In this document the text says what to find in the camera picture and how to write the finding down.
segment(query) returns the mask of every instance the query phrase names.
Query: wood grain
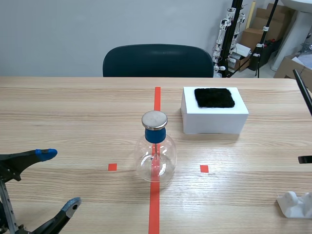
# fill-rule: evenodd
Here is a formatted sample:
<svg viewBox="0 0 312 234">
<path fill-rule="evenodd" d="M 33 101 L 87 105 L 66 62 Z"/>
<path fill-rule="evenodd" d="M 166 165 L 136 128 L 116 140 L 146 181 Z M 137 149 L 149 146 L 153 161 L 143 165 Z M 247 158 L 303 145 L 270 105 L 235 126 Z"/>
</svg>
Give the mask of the wood grain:
<svg viewBox="0 0 312 234">
<path fill-rule="evenodd" d="M 161 186 L 160 233 L 311 232 L 310 220 L 286 219 L 276 203 L 277 194 L 312 191 L 312 166 L 297 159 L 312 154 L 312 118 L 291 79 L 1 77 L 1 153 L 58 149 L 7 184 L 19 224 L 33 230 L 81 196 L 62 233 L 148 232 L 150 184 L 132 157 L 155 86 L 178 153 Z M 183 86 L 237 87 L 250 112 L 242 134 L 183 134 Z"/>
</svg>

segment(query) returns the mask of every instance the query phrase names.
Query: glass flask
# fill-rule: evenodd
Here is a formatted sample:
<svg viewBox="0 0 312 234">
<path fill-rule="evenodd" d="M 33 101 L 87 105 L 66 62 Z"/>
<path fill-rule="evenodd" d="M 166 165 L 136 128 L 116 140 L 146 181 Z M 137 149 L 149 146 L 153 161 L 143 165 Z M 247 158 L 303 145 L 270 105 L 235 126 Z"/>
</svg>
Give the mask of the glass flask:
<svg viewBox="0 0 312 234">
<path fill-rule="evenodd" d="M 169 181 L 176 168 L 176 145 L 166 135 L 168 118 L 161 111 L 143 115 L 145 135 L 137 142 L 134 152 L 136 171 L 150 182 Z"/>
</svg>

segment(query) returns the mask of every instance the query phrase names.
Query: red tape square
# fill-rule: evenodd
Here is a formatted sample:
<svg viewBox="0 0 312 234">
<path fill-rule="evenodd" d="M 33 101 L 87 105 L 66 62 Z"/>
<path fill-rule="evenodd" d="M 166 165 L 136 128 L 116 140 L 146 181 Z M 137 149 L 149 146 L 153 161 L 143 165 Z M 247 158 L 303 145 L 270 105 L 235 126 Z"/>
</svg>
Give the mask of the red tape square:
<svg viewBox="0 0 312 234">
<path fill-rule="evenodd" d="M 117 171 L 117 163 L 108 164 L 108 171 Z"/>
<path fill-rule="evenodd" d="M 208 165 L 200 165 L 200 172 L 209 173 Z"/>
</svg>

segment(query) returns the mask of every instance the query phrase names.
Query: blue cap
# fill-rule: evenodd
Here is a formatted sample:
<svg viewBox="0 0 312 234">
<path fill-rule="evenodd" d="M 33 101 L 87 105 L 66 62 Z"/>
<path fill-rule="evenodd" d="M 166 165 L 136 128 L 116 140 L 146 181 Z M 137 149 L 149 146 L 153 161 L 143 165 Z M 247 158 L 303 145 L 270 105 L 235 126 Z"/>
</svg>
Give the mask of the blue cap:
<svg viewBox="0 0 312 234">
<path fill-rule="evenodd" d="M 145 139 L 152 144 L 161 143 L 164 141 L 165 138 L 166 138 L 165 128 L 158 131 L 145 129 Z"/>
</svg>

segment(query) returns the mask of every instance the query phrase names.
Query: chair backrest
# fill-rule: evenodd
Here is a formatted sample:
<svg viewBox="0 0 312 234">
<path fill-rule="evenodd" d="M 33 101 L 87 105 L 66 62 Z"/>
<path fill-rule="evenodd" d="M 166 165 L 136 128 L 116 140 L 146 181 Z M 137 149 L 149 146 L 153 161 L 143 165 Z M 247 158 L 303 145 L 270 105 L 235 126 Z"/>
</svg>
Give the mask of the chair backrest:
<svg viewBox="0 0 312 234">
<path fill-rule="evenodd" d="M 128 45 L 106 55 L 103 76 L 212 78 L 214 64 L 206 51 L 192 46 Z"/>
</svg>

